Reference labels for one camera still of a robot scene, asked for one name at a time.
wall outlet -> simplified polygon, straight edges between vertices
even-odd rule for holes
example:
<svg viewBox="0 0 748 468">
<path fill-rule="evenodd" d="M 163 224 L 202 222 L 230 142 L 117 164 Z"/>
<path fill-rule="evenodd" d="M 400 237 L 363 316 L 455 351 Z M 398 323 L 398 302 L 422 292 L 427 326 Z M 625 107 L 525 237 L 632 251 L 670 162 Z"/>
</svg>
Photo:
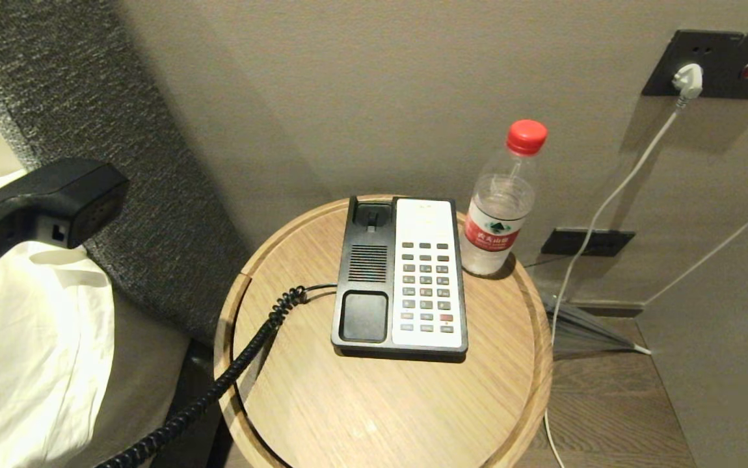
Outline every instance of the wall outlet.
<svg viewBox="0 0 748 468">
<path fill-rule="evenodd" d="M 558 227 L 553 230 L 550 237 L 541 246 L 541 253 L 548 255 L 574 255 L 579 251 L 585 240 L 584 228 Z M 591 257 L 616 257 L 618 253 L 635 236 L 633 231 L 612 231 L 607 229 L 594 229 L 588 247 L 582 255 Z"/>
<path fill-rule="evenodd" d="M 643 88 L 644 96 L 677 96 L 672 77 L 681 66 L 704 69 L 701 98 L 748 99 L 748 34 L 678 30 Z"/>
</svg>

wooden floor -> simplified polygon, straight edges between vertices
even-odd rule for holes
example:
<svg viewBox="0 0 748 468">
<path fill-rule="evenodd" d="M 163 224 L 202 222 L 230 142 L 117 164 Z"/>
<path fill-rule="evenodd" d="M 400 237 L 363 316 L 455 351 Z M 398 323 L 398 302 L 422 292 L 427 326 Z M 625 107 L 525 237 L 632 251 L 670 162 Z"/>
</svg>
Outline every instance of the wooden floor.
<svg viewBox="0 0 748 468">
<path fill-rule="evenodd" d="M 633 319 L 603 320 L 645 343 Z M 567 468 L 695 466 L 650 356 L 612 352 L 556 361 L 548 411 Z M 249 468 L 234 445 L 213 455 L 209 466 Z M 542 427 L 516 467 L 555 466 Z"/>
</svg>

black coiled cord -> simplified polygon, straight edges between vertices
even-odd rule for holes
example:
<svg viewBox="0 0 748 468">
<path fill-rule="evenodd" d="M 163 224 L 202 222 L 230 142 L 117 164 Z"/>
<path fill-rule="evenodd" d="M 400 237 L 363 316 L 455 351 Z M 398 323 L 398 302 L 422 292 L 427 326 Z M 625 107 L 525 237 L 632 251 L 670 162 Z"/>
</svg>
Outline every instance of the black coiled cord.
<svg viewBox="0 0 748 468">
<path fill-rule="evenodd" d="M 165 424 L 158 429 L 140 439 L 134 445 L 131 445 L 121 453 L 112 458 L 101 462 L 97 468 L 134 468 L 142 465 L 145 460 L 162 450 L 166 444 L 177 439 L 182 433 L 186 432 L 192 423 L 195 423 L 211 405 L 226 393 L 226 389 L 234 385 L 247 365 L 258 355 L 261 348 L 272 337 L 273 333 L 278 331 L 284 323 L 285 317 L 291 309 L 299 304 L 308 302 L 308 291 L 323 289 L 326 287 L 336 287 L 336 284 L 312 285 L 311 287 L 291 288 L 290 291 L 282 294 L 282 297 L 276 299 L 278 304 L 273 306 L 273 311 L 267 317 L 266 322 L 261 325 L 247 347 L 241 351 L 235 361 L 226 368 L 226 371 L 215 380 L 209 391 L 204 396 L 199 397 L 191 405 L 181 409 L 178 414 L 170 417 Z"/>
</svg>

wooden tabletop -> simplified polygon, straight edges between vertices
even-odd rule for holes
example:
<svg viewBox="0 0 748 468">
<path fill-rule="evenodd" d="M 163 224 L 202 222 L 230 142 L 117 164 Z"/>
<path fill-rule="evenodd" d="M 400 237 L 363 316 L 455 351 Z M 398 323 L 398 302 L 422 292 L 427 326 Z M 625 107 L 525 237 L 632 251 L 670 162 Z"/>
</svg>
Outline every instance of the wooden tabletop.
<svg viewBox="0 0 748 468">
<path fill-rule="evenodd" d="M 391 196 L 361 198 L 371 199 Z M 276 297 L 336 281 L 345 216 L 347 200 L 308 211 L 252 256 L 220 312 L 216 376 Z M 502 276 L 464 275 L 470 347 L 460 364 L 338 356 L 335 296 L 297 306 L 270 352 L 220 400 L 238 448 L 257 467 L 513 465 L 544 414 L 552 349 L 528 273 L 508 266 Z"/>
</svg>

bottle label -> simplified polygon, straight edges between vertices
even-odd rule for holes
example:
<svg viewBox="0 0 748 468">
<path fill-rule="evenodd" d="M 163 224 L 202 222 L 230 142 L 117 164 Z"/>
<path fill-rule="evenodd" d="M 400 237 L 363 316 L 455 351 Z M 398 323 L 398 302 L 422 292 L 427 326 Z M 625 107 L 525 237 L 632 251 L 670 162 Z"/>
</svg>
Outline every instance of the bottle label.
<svg viewBox="0 0 748 468">
<path fill-rule="evenodd" d="M 466 214 L 464 235 L 476 248 L 500 252 L 509 249 L 513 242 L 516 242 L 524 223 L 525 216 L 517 219 L 498 219 L 487 215 L 473 201 L 470 203 L 469 213 Z"/>
</svg>

